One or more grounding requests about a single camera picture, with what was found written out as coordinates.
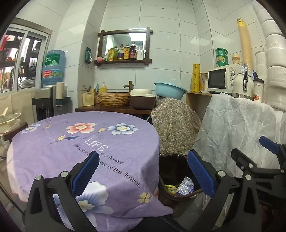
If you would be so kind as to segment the clear plastic water bottle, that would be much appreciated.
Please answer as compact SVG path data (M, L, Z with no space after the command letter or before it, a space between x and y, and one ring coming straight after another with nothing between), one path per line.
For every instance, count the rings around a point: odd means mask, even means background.
M185 196L193 193L193 191L194 191L194 183L191 178L186 176L184 177L183 181L177 188L176 193Z

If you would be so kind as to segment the green yellow snack packet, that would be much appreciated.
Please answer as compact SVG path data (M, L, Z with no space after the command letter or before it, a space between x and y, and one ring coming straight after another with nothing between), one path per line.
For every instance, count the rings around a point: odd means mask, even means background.
M165 187L167 188L167 190L169 191L169 193L175 195L176 191L177 191L177 187L176 186L172 186L172 185L165 185Z

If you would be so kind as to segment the white crinkled cloth cover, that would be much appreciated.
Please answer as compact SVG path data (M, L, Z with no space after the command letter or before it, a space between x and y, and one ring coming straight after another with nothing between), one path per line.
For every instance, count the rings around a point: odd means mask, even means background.
M237 148L259 168L278 169L277 156L259 143L265 136L277 143L285 143L285 112L264 103L214 94L193 149L219 171L242 176L242 171L231 158Z

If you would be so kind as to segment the floral cloth cover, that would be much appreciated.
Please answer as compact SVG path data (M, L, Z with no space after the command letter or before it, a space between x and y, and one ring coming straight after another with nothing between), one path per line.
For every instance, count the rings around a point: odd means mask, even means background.
M151 111L151 119L159 135L161 155L186 155L192 149L201 119L186 103L159 97Z

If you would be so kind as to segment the white electric kettle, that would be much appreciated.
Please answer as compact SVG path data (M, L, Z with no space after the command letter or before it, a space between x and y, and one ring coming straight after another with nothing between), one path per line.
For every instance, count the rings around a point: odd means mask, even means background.
M248 72L248 65L243 64L243 73L237 74L233 83L232 97L253 100L254 84Z

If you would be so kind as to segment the woven basket sink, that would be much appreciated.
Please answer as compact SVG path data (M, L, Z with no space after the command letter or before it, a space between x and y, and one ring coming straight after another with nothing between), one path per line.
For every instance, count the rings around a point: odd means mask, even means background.
M130 103L130 93L129 92L99 93L98 101L101 106L106 106L106 107L127 106Z

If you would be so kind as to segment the white microwave oven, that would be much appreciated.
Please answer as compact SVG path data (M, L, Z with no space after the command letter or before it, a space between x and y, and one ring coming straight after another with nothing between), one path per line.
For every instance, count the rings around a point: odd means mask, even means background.
M208 71L208 92L232 94L237 74L243 72L239 64L225 65Z

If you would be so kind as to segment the yellow soap dispenser bottle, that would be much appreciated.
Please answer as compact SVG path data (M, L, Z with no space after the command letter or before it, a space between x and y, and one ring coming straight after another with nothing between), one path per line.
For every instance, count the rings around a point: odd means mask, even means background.
M106 84L103 82L102 87L99 88L99 93L107 93L107 92L108 92L108 88Z

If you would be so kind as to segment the yellow roll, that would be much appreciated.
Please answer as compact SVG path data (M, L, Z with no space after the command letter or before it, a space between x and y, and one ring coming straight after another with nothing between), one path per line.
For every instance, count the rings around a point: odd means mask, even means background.
M193 64L192 92L200 91L200 64Z

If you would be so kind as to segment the light blue plastic basin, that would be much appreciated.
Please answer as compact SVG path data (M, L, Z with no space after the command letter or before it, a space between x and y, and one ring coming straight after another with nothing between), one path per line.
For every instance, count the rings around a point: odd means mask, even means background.
M159 97L181 100L187 92L186 89L170 83L155 82L154 84L156 95Z

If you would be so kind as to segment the green stacked cups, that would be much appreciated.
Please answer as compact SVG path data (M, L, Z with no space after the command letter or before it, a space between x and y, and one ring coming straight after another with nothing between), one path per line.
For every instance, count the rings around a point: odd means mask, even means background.
M215 52L217 67L228 65L228 51L224 48L217 48Z

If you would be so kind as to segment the bronze faucet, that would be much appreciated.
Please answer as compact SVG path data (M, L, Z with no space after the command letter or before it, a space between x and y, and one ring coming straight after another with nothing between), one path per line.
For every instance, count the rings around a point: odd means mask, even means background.
M123 88L128 88L129 92L131 92L131 90L133 89L134 85L133 85L133 81L130 80L128 85L123 85Z

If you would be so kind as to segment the green hanging packet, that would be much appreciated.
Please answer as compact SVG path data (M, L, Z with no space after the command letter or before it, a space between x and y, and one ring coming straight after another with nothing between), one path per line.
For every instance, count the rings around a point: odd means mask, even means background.
M85 63L91 64L92 62L93 62L93 59L92 59L91 49L89 47L86 47L86 50L85 50Z

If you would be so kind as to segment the wooden framed mirror shelf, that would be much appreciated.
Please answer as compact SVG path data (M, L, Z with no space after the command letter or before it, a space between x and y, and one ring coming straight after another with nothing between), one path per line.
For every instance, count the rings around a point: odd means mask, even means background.
M122 29L116 31L104 31L98 33L99 44L97 58L94 64L99 67L112 63L139 63L149 65L150 39L153 30Z

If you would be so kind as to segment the window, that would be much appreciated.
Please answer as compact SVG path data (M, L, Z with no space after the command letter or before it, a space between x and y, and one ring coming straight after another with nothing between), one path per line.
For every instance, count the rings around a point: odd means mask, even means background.
M1 37L1 94L41 86L44 55L52 31L15 18Z

